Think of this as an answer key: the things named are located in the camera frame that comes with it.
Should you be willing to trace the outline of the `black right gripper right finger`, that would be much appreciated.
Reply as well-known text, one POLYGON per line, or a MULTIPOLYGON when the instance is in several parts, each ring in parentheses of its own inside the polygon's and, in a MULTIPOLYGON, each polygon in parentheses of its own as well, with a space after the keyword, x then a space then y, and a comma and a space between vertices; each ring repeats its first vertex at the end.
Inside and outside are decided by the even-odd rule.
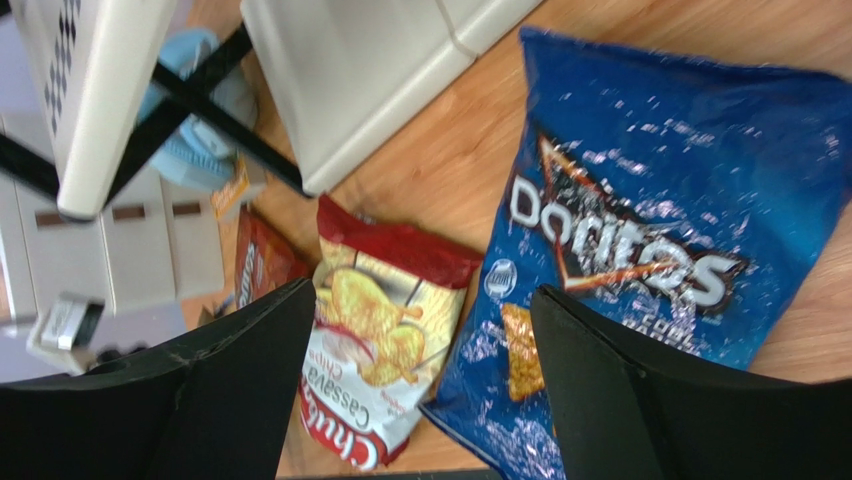
POLYGON ((807 384, 684 353, 556 288, 534 336, 570 479, 847 479, 851 383, 807 384))

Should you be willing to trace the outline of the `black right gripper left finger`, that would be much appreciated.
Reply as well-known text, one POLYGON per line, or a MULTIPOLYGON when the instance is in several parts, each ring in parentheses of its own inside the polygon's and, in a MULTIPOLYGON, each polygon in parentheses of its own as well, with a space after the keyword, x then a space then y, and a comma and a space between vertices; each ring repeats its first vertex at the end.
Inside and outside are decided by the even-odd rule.
POLYGON ((1 387, 5 479, 272 479, 315 307, 307 279, 80 376, 1 387))

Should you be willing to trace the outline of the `red Doritos chips bag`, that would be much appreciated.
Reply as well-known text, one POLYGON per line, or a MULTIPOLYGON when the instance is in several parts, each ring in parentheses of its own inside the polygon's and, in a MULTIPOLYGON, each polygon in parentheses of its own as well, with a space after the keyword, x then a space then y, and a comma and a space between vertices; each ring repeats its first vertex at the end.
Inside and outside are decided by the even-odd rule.
POLYGON ((238 217, 234 300, 237 309, 311 270, 287 238, 246 205, 238 217))

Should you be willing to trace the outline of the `white red Chuba chips bag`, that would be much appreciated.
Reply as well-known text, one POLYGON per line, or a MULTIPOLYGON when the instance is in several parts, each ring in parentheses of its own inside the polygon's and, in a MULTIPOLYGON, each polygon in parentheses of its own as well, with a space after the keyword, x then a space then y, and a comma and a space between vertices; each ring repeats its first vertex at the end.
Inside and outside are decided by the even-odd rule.
POLYGON ((298 393, 306 432, 370 471, 394 461, 421 420, 481 256, 407 224, 318 203, 321 261, 298 393))

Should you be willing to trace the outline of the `blue Doritos chips bag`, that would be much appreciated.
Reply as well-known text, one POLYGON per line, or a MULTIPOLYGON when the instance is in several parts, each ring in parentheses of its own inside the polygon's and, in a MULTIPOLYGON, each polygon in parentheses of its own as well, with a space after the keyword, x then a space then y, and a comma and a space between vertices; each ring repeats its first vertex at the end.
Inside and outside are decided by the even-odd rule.
POLYGON ((477 297, 422 410, 507 479, 570 479, 535 291, 750 372, 850 201, 851 86, 536 28, 520 41, 519 151, 477 297))

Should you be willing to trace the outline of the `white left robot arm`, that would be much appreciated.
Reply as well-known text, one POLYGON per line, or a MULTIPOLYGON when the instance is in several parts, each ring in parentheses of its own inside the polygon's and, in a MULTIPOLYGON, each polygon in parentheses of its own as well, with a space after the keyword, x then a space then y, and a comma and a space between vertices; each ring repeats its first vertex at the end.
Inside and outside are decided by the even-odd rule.
POLYGON ((126 350, 117 345, 92 350, 91 343, 104 310, 105 303, 99 299, 68 292, 60 294, 31 327, 26 351, 68 375, 78 376, 149 347, 145 342, 137 342, 126 350))

